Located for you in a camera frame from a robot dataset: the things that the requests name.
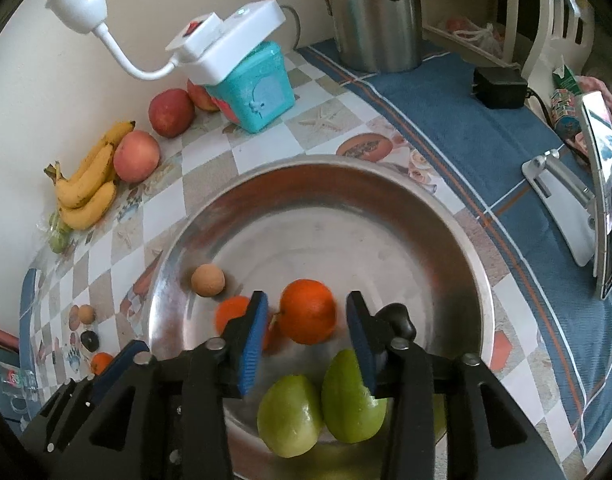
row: teal container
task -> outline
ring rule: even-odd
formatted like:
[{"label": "teal container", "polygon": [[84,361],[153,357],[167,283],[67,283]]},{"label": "teal container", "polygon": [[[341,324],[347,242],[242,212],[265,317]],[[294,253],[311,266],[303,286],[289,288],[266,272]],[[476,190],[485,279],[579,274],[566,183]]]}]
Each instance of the teal container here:
[{"label": "teal container", "polygon": [[295,104],[284,56],[274,41],[260,43],[224,81],[206,90],[229,121],[251,134]]}]

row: silver cylinder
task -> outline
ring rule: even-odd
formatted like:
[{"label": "silver cylinder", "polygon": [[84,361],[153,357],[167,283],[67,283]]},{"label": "silver cylinder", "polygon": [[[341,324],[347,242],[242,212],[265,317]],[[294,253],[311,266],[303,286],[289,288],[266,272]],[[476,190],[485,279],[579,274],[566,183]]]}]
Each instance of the silver cylinder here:
[{"label": "silver cylinder", "polygon": [[421,63],[420,0],[326,0],[342,62],[362,72]]}]

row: wall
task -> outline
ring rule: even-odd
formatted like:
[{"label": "wall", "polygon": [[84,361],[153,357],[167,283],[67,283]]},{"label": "wall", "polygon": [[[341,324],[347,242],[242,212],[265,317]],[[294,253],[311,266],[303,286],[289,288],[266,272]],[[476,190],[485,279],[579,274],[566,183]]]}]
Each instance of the wall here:
[{"label": "wall", "polygon": [[[164,47],[188,20],[215,10],[227,17],[256,0],[106,0],[108,27],[143,70],[163,65]],[[278,0],[302,19],[302,43],[332,36],[323,0]],[[276,35],[292,43],[290,17]],[[126,75],[93,36],[64,27],[43,0],[25,0],[0,35],[0,328],[17,335],[19,294],[37,248],[35,225],[54,206],[42,169],[60,160],[69,173],[115,120],[149,129],[153,95],[184,86],[173,73],[158,82]]]}]

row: metal bowl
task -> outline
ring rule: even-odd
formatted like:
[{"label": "metal bowl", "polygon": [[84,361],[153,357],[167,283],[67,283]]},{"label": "metal bowl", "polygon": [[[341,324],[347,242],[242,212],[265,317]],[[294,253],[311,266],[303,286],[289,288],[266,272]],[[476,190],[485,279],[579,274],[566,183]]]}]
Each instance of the metal bowl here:
[{"label": "metal bowl", "polygon": [[[190,291],[191,273],[206,262],[227,276],[216,298]],[[283,459],[257,436],[261,397],[288,374],[321,384],[331,359],[350,346],[342,308],[351,290],[360,290],[374,312],[406,304],[426,351],[449,358],[477,352],[489,364],[494,311],[486,273],[449,211],[409,178],[352,158],[283,160],[211,196],[163,255],[150,288],[150,348],[160,359],[192,349],[216,335],[220,301],[259,289],[276,309],[283,288],[298,278],[333,291],[338,327],[325,343],[289,342],[262,358],[253,390],[224,403],[234,471],[249,480],[375,480],[385,428],[353,445],[324,430],[308,453]]]}]

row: checkered tablecloth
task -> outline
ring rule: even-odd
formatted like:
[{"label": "checkered tablecloth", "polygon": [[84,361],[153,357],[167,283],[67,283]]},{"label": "checkered tablecloth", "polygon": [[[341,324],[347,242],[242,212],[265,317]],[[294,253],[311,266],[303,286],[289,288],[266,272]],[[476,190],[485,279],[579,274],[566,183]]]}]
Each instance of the checkered tablecloth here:
[{"label": "checkered tablecloth", "polygon": [[378,164],[407,174],[432,193],[474,243],[493,290],[492,369],[537,427],[568,478],[582,479],[586,469],[537,323],[481,223],[371,105],[297,52],[286,55],[286,69],[295,106],[265,130],[249,135],[221,114],[198,110],[186,133],[161,139],[163,163],[145,182],[121,190],[99,224],[74,237],[58,258],[48,248],[38,254],[32,265],[41,274],[30,340],[42,402],[67,378],[78,380],[89,373],[92,355],[80,343],[86,327],[71,314],[74,305],[94,306],[97,319],[92,329],[99,335],[100,351],[117,354],[131,339],[144,338],[148,271],[207,195],[238,174],[301,153],[360,156],[361,150],[339,148],[359,134],[374,132],[392,144]]}]

